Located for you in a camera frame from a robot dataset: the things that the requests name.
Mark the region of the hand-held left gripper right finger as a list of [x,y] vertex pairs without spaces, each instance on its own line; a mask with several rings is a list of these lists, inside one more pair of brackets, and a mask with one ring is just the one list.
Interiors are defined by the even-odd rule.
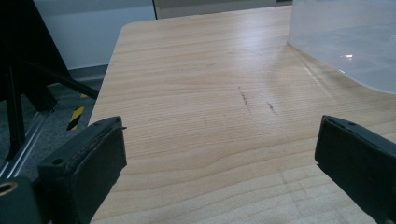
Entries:
[[345,119],[321,119],[318,167],[377,224],[396,224],[396,144]]

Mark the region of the yellow black striped tape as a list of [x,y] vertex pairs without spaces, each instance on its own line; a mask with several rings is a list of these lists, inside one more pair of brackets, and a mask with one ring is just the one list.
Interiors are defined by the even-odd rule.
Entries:
[[69,120],[69,123],[66,128],[67,131],[75,130],[78,127],[78,123],[82,116],[82,113],[84,112],[84,109],[85,109],[85,105],[79,105],[74,109],[71,119]]

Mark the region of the aluminium rail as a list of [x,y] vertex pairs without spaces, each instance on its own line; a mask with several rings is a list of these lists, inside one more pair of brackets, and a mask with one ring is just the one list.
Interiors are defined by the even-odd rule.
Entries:
[[25,135],[25,142],[21,145],[19,152],[11,161],[6,161],[0,168],[0,178],[9,179],[20,174],[31,155],[36,142],[43,133],[50,116],[49,111],[36,112],[31,120],[31,125]]

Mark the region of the clear plastic container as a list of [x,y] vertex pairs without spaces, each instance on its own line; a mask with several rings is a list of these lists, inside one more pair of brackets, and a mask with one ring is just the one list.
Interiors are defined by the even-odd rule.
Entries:
[[396,94],[396,0],[293,0],[288,42],[364,87]]

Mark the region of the black metal stand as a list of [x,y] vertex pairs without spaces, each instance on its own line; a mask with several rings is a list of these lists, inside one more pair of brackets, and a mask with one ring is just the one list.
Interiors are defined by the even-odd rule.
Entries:
[[51,111],[57,104],[49,90],[53,83],[92,99],[99,94],[70,77],[34,0],[0,0],[0,102],[7,103],[9,161],[25,142],[21,96],[35,110]]

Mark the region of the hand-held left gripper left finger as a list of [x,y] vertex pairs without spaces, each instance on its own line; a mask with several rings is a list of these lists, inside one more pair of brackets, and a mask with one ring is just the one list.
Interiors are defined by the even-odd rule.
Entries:
[[102,119],[38,164],[54,224],[89,224],[127,165],[120,117]]

